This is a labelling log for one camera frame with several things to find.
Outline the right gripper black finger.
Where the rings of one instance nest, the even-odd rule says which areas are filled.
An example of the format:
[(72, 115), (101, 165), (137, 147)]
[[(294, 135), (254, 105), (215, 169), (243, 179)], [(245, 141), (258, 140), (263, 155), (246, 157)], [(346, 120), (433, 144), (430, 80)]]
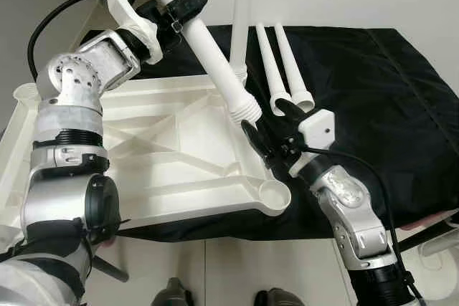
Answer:
[(278, 126), (299, 126), (306, 119), (304, 110), (299, 108), (294, 102), (291, 102), (291, 100), (284, 99), (284, 97), (276, 99), (273, 105), (281, 113), (281, 115), (275, 116)]
[(242, 121), (242, 131), (248, 139), (250, 146), (255, 150), (259, 158), (262, 159), (263, 165), (270, 169), (272, 166), (272, 149), (265, 141), (261, 133), (259, 133), (257, 126), (253, 125), (249, 120)]

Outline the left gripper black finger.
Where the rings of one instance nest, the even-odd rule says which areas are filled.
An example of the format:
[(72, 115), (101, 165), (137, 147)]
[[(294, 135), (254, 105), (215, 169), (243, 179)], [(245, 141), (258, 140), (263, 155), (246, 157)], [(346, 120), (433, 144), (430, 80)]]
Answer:
[(177, 24), (193, 20), (204, 10), (209, 0), (173, 0), (169, 2), (169, 18)]

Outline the white plastic table leg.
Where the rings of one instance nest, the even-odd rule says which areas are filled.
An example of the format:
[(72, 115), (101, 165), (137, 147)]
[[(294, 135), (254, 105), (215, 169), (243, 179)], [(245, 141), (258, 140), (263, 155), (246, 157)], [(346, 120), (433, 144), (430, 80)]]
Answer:
[(229, 110), (230, 119), (234, 123), (247, 122), (255, 125), (262, 118), (262, 110), (255, 96), (250, 94), (230, 67), (227, 58), (222, 54), (219, 45), (209, 33), (209, 28), (198, 18), (192, 19), (184, 25), (181, 33), (194, 52), (194, 56), (203, 66), (216, 90), (219, 91), (226, 108)]
[(246, 56), (250, 27), (250, 0), (234, 0), (233, 4), (229, 64), (236, 74), (237, 79), (245, 86), (248, 77)]
[(265, 79), (267, 80), (267, 86), (270, 93), (269, 106), (271, 106), (273, 114), (276, 116), (284, 116), (285, 113), (276, 106), (276, 100), (291, 100), (291, 97), (280, 75), (271, 42), (267, 37), (265, 25), (262, 22), (258, 22), (258, 24), (255, 25), (255, 33), (261, 50)]
[(280, 22), (276, 22), (273, 28), (275, 29), (276, 40), (278, 41), (282, 63), (284, 64), (286, 83), (289, 86), (292, 102), (303, 112), (310, 112), (315, 108), (315, 102), (302, 78), (288, 35), (286, 35), (285, 29)]

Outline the white plastic children table top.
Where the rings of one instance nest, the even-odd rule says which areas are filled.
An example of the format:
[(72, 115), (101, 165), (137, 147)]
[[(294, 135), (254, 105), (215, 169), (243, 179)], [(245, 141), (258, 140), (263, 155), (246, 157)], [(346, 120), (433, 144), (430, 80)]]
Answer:
[(119, 234), (157, 242), (232, 237), (284, 214), (276, 181), (208, 77), (131, 80), (101, 97)]

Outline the black table cloth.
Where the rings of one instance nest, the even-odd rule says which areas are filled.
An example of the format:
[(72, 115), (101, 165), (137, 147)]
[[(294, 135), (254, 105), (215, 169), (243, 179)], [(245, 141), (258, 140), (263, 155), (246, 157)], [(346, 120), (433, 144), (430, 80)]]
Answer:
[[(372, 165), (391, 197), (400, 229), (420, 226), (457, 207), (457, 96), (397, 29), (285, 27), (301, 76), (318, 108), (336, 116), (331, 150)], [(133, 80), (203, 75), (188, 44)], [(331, 238), (311, 195), (292, 195), (279, 216), (256, 210), (122, 229), (155, 242), (234, 237), (252, 241)]]

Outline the grey right robot foot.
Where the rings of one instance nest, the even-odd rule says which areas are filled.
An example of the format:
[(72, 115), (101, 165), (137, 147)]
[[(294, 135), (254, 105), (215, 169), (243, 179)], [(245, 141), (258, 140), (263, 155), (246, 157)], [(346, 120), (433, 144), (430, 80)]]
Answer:
[(294, 293), (281, 287), (273, 287), (257, 292), (253, 306), (306, 306), (306, 304)]

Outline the grey robot foot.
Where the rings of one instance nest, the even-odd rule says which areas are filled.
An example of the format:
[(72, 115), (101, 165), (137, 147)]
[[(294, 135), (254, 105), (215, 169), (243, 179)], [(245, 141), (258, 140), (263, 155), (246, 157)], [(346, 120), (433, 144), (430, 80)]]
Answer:
[(257, 292), (253, 306), (306, 306), (306, 304), (294, 293), (281, 287), (273, 287)]
[(171, 277), (163, 290), (160, 290), (151, 301), (150, 306), (196, 306), (192, 292), (178, 277)]

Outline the grey left robot foot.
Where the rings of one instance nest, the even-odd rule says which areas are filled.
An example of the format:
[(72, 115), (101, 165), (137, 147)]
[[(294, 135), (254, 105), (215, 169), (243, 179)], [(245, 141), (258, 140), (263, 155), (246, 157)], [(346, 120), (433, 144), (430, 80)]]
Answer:
[(151, 301), (150, 306), (196, 306), (192, 292), (178, 277), (171, 277), (163, 290), (160, 290)]

